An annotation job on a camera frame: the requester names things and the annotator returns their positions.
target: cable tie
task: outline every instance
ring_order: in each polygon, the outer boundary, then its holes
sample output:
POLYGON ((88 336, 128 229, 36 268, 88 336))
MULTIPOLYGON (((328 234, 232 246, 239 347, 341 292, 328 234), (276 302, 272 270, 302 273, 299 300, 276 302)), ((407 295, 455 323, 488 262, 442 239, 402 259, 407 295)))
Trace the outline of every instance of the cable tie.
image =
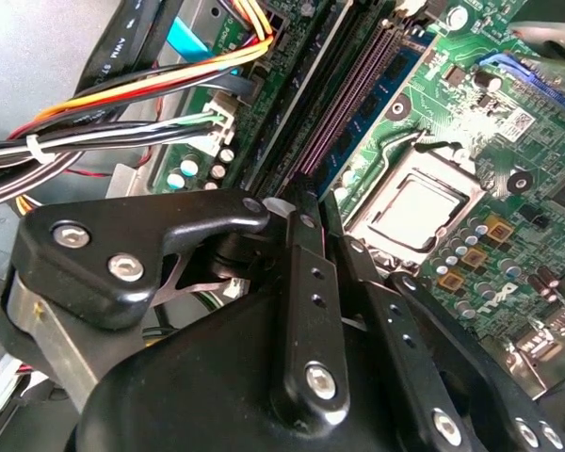
POLYGON ((28 135, 25 137, 25 142, 27 144, 27 149, 31 156, 38 160, 42 165, 46 165, 47 163, 52 163, 57 158, 55 153, 45 153, 42 149, 40 144, 38 143, 38 136, 37 135, 28 135))

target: black cable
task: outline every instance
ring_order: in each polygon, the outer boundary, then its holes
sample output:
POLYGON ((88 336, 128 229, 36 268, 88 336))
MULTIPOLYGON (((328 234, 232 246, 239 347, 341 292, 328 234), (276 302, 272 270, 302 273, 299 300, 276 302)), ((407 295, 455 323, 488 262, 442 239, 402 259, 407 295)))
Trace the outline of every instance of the black cable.
POLYGON ((241 16, 236 9, 233 8, 231 4, 228 3, 227 0, 218 0, 218 3, 221 7, 226 9, 226 12, 233 16, 233 18, 247 31, 251 30, 251 25, 245 20, 243 16, 241 16))

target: silver screw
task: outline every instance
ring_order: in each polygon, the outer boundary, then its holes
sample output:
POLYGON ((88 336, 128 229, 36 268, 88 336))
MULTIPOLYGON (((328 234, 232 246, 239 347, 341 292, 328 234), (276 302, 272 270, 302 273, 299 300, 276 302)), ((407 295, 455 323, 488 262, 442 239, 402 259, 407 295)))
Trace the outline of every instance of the silver screw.
POLYGON ((351 247, 357 252, 364 252, 364 246, 358 240, 352 240, 351 247))
POLYGON ((554 447, 558 450, 563 449, 563 442, 561 441, 560 437, 557 433, 545 422, 541 422, 542 425, 542 433, 550 441, 554 447))
POLYGON ((88 232, 81 226, 66 224, 53 231, 55 241, 65 248, 84 248, 90 241, 88 232))
POLYGON ((314 393, 323 400, 331 400, 335 397, 337 387, 335 380, 327 369, 319 364, 312 364, 308 366, 305 371, 305 379, 308 381, 308 386, 314 393))
POLYGON ((109 271, 118 280, 133 283, 142 278, 144 266, 131 254, 116 254, 108 262, 109 271))
POLYGON ((305 224, 308 228, 313 229, 316 227, 316 223, 314 223, 314 220, 311 217, 307 215, 301 215, 299 218, 301 219, 301 222, 305 224))
POLYGON ((408 276, 403 277, 402 282, 409 289, 416 290, 416 285, 414 284, 414 282, 408 276))
POLYGON ((446 441, 454 446, 460 445, 462 436, 460 435, 459 426, 439 408, 433 410, 433 424, 446 441))
POLYGON ((524 437, 526 443, 534 448, 540 445, 536 433, 534 433, 534 430, 532 430, 523 419, 517 419, 517 428, 519 429, 521 436, 524 437))

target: cpu socket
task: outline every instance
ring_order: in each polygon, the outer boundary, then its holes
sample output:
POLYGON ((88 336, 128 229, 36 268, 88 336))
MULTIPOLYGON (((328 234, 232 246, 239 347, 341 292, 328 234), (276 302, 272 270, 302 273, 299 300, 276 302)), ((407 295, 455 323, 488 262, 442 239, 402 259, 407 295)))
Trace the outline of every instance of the cpu socket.
POLYGON ((369 246, 421 265, 485 195, 478 179, 437 153, 408 150, 347 229, 369 246))

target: motherboard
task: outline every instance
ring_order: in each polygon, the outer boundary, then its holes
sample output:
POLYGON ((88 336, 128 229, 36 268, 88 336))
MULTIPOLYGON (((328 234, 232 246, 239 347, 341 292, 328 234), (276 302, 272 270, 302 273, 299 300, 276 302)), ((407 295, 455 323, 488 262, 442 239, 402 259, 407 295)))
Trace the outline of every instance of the motherboard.
MULTIPOLYGON (((230 109, 234 137, 208 153, 170 146, 154 191, 241 186, 265 198, 308 173, 382 277, 412 272, 499 362, 559 366, 559 383, 565 62, 518 38, 525 4, 265 2, 275 43, 237 69, 254 90, 230 109)), ((247 38, 228 18, 214 52, 247 38)), ((196 89, 186 109, 211 98, 196 89)))

